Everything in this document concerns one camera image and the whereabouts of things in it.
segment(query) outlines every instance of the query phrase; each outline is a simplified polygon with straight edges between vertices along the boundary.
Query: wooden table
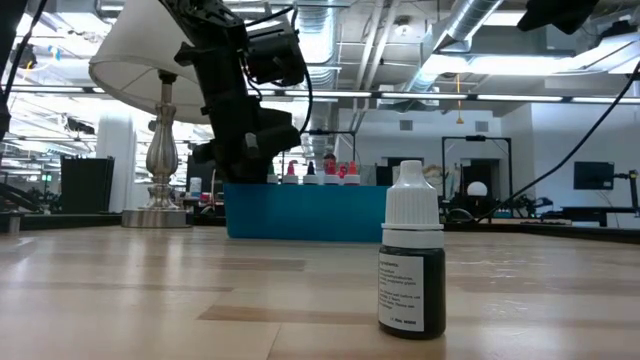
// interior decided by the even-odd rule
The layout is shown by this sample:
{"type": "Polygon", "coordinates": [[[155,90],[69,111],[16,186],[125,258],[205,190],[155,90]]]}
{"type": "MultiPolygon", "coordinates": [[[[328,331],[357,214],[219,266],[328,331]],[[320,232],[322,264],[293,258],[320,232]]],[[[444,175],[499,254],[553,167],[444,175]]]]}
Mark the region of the wooden table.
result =
{"type": "Polygon", "coordinates": [[[447,233],[448,328],[377,327],[377,245],[223,228],[0,237],[0,359],[640,359],[640,247],[447,233]]]}

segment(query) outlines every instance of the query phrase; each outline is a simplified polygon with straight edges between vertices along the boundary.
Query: round white lamp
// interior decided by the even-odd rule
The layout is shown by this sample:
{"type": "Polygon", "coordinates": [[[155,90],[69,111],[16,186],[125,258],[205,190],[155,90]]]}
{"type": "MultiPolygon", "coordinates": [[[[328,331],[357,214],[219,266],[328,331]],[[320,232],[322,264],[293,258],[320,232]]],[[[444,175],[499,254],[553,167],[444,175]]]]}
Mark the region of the round white lamp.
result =
{"type": "Polygon", "coordinates": [[[487,186],[480,181],[474,181],[467,187],[468,196],[487,196],[487,186]]]}

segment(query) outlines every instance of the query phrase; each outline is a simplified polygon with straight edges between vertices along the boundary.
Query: black screen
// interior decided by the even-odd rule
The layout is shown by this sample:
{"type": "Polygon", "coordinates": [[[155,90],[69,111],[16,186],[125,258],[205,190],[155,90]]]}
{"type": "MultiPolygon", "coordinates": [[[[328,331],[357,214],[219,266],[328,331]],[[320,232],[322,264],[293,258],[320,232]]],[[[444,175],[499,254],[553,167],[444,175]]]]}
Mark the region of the black screen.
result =
{"type": "Polygon", "coordinates": [[[573,170],[575,190],[613,190],[613,163],[576,161],[573,170]]]}

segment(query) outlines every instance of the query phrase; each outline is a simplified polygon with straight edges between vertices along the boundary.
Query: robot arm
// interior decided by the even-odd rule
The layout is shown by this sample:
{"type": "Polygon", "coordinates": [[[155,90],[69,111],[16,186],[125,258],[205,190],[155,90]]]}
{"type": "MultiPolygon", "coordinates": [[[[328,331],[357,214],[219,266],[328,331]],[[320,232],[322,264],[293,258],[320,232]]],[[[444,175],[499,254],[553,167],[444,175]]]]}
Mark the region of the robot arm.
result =
{"type": "Polygon", "coordinates": [[[298,37],[285,21],[248,32],[244,21],[219,0],[159,0],[193,46],[183,43],[175,56],[193,66],[215,139],[197,146],[196,162],[215,160],[228,182],[265,183],[279,152],[300,145],[291,114],[262,109],[245,83],[299,84],[306,65],[298,37]]]}

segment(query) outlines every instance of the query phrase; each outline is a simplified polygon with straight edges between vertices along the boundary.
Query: teal box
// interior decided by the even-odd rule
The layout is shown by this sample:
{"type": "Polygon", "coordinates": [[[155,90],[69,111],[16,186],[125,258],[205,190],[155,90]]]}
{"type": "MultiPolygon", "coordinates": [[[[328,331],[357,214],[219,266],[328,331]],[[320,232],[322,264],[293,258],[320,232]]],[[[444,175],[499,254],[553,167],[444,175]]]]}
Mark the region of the teal box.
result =
{"type": "Polygon", "coordinates": [[[224,186],[231,238],[382,242],[387,187],[224,186]]]}

